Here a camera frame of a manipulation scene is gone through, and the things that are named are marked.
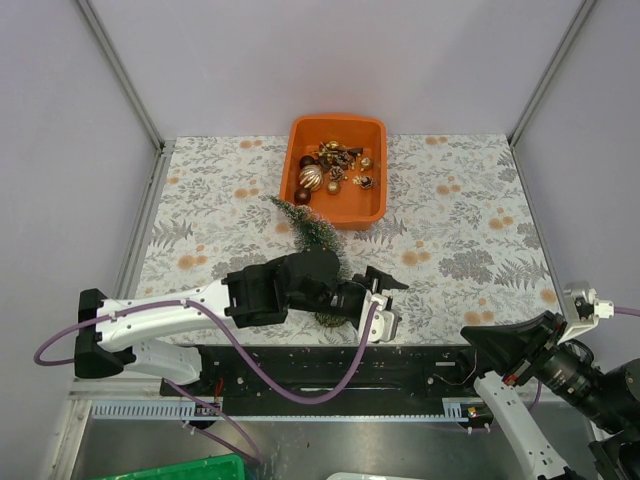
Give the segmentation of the thin gold ribbon loop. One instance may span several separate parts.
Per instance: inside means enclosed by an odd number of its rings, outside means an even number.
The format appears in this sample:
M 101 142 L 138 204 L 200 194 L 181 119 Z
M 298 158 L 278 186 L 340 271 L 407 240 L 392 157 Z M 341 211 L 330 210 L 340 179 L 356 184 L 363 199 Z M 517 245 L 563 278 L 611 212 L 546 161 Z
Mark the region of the thin gold ribbon loop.
M 476 350 L 461 353 L 455 359 L 437 363 L 433 377 L 449 386 L 464 386 L 476 375 L 478 364 Z

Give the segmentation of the small green christmas tree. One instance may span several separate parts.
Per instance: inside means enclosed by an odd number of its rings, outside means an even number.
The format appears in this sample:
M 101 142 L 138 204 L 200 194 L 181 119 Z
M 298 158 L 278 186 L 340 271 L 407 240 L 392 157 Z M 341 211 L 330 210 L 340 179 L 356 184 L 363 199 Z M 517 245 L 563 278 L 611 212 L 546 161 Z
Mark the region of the small green christmas tree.
M 294 245 L 299 253 L 313 248 L 324 248 L 336 254 L 340 267 L 337 281 L 350 281 L 352 269 L 344 251 L 344 241 L 336 228 L 323 216 L 308 205 L 295 205 L 277 196 L 269 196 L 269 200 L 286 217 L 293 229 Z M 316 322 L 324 328 L 336 329 L 348 323 L 348 319 L 336 313 L 322 313 L 299 308 L 309 303 L 302 300 L 302 294 L 294 294 L 292 307 L 297 310 L 312 312 Z

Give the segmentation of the orange plastic tub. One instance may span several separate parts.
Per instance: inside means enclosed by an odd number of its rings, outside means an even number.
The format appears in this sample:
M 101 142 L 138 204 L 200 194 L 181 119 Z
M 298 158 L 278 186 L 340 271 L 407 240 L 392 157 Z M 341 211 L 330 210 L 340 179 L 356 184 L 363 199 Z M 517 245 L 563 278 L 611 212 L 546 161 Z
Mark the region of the orange plastic tub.
M 279 198 L 342 230 L 367 230 L 387 207 L 387 131 L 374 118 L 316 114 L 290 130 Z

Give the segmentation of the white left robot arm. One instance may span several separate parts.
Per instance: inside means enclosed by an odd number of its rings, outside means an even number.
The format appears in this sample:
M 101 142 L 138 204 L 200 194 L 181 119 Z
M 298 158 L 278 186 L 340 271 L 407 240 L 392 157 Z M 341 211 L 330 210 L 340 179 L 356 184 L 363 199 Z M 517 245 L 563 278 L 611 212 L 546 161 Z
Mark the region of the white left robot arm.
M 393 340 L 399 316 L 387 293 L 404 290 L 406 284 L 374 267 L 350 280 L 339 273 L 336 253 L 312 247 L 163 296 L 111 299 L 98 289 L 84 290 L 74 373 L 81 379 L 102 379 L 133 371 L 205 395 L 217 382 L 215 368 L 205 363 L 198 348 L 172 345 L 165 337 L 208 328 L 231 335 L 281 324 L 290 311 L 343 318 L 365 343 Z

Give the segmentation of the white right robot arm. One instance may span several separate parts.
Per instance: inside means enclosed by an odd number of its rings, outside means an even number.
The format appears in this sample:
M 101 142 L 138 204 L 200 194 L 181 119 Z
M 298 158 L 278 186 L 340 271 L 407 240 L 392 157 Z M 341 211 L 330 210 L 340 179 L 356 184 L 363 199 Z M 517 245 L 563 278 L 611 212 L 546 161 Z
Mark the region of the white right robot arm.
M 575 479 L 577 473 L 547 442 L 529 410 L 506 391 L 537 379 L 562 398 L 608 439 L 589 450 L 604 479 L 639 476 L 639 362 L 629 361 L 607 373 L 574 353 L 562 341 L 567 322 L 546 311 L 512 325 L 465 326 L 462 337 L 478 361 L 455 371 L 457 388 L 478 395 L 499 422 L 523 472 L 530 479 Z

